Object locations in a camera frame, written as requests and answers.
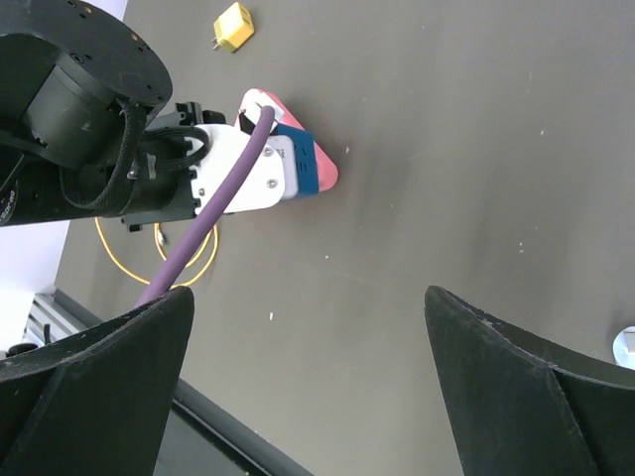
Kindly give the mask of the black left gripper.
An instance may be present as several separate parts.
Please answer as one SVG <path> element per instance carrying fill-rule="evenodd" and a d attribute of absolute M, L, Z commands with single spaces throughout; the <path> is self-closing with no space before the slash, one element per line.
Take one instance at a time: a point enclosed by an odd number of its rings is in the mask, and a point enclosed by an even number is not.
<path fill-rule="evenodd" d="M 172 112 L 150 123 L 127 175 L 133 192 L 121 222 L 128 231 L 195 217 L 200 199 L 191 191 L 196 178 L 192 168 L 200 165 L 211 149 L 211 140 L 201 127 L 226 123 L 223 113 L 193 101 L 176 104 Z"/>

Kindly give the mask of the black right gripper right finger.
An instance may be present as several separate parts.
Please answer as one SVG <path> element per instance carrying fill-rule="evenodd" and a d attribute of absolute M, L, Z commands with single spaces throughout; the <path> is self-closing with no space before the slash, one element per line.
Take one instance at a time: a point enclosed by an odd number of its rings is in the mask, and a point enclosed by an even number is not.
<path fill-rule="evenodd" d="M 633 371 L 436 286 L 425 320 L 464 474 L 633 474 Z"/>

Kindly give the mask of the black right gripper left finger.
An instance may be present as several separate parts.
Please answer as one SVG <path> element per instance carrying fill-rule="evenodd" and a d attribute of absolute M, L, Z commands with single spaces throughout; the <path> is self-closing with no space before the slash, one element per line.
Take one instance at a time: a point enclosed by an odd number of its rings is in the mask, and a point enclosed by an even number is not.
<path fill-rule="evenodd" d="M 2 360 L 2 474 L 152 474 L 192 322 L 178 288 Z"/>

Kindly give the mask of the pink triangular power strip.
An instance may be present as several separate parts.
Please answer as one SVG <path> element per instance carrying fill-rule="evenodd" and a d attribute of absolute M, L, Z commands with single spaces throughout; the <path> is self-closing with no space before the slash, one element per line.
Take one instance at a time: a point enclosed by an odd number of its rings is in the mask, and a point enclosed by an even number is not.
<path fill-rule="evenodd" d="M 311 133 L 286 107 L 281 99 L 267 90 L 258 88 L 248 89 L 244 93 L 238 109 L 235 126 L 242 132 L 251 135 L 255 124 L 260 117 L 261 108 L 263 106 L 271 106 L 275 110 L 275 121 L 272 126 L 270 137 L 277 134 L 276 129 L 279 124 L 304 129 Z M 334 161 L 326 154 L 315 138 L 314 144 L 317 156 L 318 193 L 320 193 L 335 186 L 338 180 L 338 169 Z"/>

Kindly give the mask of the blue cube power socket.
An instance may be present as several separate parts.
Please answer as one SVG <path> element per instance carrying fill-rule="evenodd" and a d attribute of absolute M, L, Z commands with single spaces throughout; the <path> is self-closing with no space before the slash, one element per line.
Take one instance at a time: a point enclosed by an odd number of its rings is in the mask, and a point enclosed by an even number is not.
<path fill-rule="evenodd" d="M 314 137 L 304 129 L 279 124 L 270 144 L 283 161 L 283 200 L 318 194 L 318 165 Z"/>

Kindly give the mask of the yellow plug adapter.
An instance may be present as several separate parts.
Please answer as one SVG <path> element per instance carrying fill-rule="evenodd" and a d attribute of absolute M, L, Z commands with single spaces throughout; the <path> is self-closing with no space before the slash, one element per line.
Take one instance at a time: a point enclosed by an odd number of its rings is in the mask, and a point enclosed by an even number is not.
<path fill-rule="evenodd" d="M 235 1 L 213 22 L 213 31 L 213 49 L 235 53 L 254 35 L 255 26 L 249 10 Z"/>

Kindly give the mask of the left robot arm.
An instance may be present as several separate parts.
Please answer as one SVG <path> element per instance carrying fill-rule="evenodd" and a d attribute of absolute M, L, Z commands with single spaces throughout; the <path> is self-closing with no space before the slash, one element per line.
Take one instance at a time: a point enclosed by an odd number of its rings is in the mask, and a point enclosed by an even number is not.
<path fill-rule="evenodd" d="M 123 22 L 83 1 L 1 5 L 1 223 L 90 217 L 130 230 L 192 219 L 203 126 L 194 101 L 166 110 L 170 75 Z"/>

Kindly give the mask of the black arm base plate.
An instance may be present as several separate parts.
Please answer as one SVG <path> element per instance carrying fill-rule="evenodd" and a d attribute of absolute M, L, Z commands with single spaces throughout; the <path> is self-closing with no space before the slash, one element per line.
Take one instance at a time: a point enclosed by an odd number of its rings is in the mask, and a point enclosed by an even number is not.
<path fill-rule="evenodd" d="M 305 467 L 180 379 L 156 475 L 308 475 Z"/>

